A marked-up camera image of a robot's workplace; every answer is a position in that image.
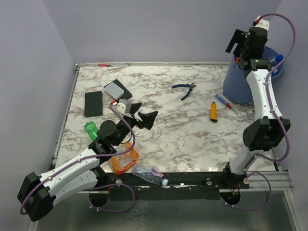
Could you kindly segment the crushed bottle blue cap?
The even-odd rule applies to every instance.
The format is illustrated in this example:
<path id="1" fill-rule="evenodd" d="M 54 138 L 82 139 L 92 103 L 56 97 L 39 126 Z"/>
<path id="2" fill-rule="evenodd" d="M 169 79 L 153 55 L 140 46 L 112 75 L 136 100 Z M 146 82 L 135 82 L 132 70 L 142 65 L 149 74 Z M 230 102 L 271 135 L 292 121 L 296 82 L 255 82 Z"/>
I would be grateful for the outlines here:
<path id="1" fill-rule="evenodd" d="M 278 54 L 274 57 L 269 58 L 269 62 L 271 66 L 276 66 L 281 60 L 283 60 L 282 54 Z"/>

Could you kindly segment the blue plastic bin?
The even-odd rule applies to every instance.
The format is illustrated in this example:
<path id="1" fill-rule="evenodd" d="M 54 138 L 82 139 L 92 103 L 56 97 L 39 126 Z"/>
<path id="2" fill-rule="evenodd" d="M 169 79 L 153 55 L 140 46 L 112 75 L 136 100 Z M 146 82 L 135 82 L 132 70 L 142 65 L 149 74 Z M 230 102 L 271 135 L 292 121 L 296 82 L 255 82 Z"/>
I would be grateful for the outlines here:
<path id="1" fill-rule="evenodd" d="M 265 46 L 262 56 L 271 58 L 278 55 L 276 51 Z M 225 80 L 223 82 L 223 95 L 233 103 L 245 105 L 253 102 L 252 92 L 238 66 L 238 58 L 233 56 Z"/>

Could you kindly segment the small clear water bottle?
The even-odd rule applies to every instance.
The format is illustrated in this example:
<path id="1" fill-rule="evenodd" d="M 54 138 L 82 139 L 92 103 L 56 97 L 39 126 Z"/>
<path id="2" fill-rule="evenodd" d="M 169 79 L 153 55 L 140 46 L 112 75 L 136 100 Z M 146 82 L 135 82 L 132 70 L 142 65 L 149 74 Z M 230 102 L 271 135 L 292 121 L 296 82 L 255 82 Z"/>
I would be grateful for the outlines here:
<path id="1" fill-rule="evenodd" d="M 168 180 L 165 178 L 164 174 L 150 166 L 136 164 L 131 173 L 151 184 L 164 187 L 168 185 Z"/>

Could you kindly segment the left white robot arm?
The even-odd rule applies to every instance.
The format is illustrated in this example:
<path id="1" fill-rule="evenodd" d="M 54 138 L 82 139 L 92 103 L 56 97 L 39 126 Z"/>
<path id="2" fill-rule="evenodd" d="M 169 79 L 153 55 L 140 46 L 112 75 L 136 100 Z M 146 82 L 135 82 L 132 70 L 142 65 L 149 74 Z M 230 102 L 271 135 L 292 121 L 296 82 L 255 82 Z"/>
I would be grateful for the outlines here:
<path id="1" fill-rule="evenodd" d="M 29 216 L 31 221 L 45 217 L 60 201 L 78 192 L 89 190 L 109 190 L 118 186 L 112 183 L 101 164 L 116 156 L 115 147 L 130 134 L 136 142 L 134 127 L 150 130 L 158 111 L 143 114 L 139 112 L 141 103 L 134 103 L 129 112 L 119 102 L 112 101 L 110 110 L 120 118 L 118 123 L 106 120 L 96 132 L 97 138 L 75 158 L 39 175 L 28 174 L 21 185 L 17 199 L 21 204 L 20 214 Z"/>

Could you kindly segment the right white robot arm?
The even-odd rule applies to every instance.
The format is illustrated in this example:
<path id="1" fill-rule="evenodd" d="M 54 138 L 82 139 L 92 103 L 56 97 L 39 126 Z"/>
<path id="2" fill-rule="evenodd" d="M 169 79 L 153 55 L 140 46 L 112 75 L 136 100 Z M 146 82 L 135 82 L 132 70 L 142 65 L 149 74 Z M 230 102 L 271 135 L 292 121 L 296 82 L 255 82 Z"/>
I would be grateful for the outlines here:
<path id="1" fill-rule="evenodd" d="M 291 122 L 283 118 L 275 100 L 268 58 L 263 57 L 268 30 L 258 26 L 247 32 L 235 30 L 226 52 L 232 52 L 239 58 L 238 66 L 242 70 L 250 87 L 255 107 L 255 121 L 243 132 L 244 146 L 239 154 L 229 162 L 230 172 L 221 176 L 221 183 L 232 188 L 239 181 L 237 175 L 244 175 L 257 157 L 277 147 L 286 137 Z"/>

